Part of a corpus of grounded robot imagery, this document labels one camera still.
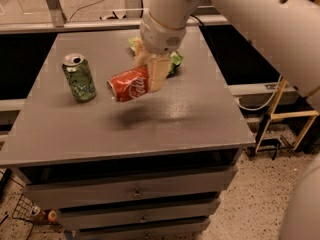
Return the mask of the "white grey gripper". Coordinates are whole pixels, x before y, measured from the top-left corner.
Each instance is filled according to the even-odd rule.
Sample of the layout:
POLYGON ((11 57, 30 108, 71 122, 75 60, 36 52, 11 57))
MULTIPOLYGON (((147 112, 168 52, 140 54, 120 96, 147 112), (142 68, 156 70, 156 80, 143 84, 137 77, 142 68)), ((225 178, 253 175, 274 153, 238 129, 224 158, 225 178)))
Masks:
MULTIPOLYGON (((186 30, 170 29, 157 23, 149 13, 142 17, 140 25, 140 38, 135 38, 134 61, 135 67, 147 64, 150 53, 166 54, 176 51, 185 36, 186 30)), ((166 55, 156 55, 148 62, 148 90, 156 92, 160 90, 171 70, 171 59, 166 55)))

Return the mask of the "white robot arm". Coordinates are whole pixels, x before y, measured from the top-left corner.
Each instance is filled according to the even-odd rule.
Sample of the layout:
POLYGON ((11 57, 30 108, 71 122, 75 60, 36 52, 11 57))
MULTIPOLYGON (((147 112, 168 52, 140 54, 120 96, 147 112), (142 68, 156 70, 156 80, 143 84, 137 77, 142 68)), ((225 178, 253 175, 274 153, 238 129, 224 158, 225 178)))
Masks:
MULTIPOLYGON (((179 48, 201 0, 151 0, 134 64, 179 48)), ((215 9, 320 112, 320 7, 308 0, 210 0, 215 9)))

